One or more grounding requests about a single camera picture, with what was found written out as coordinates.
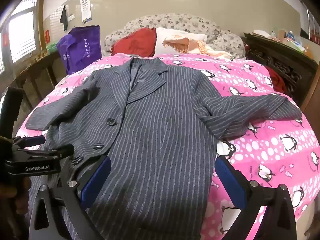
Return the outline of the person's left hand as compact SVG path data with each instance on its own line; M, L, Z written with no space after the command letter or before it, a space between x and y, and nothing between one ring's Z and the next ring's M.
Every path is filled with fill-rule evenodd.
M1 174L1 233L19 234L26 229L30 187L29 177Z

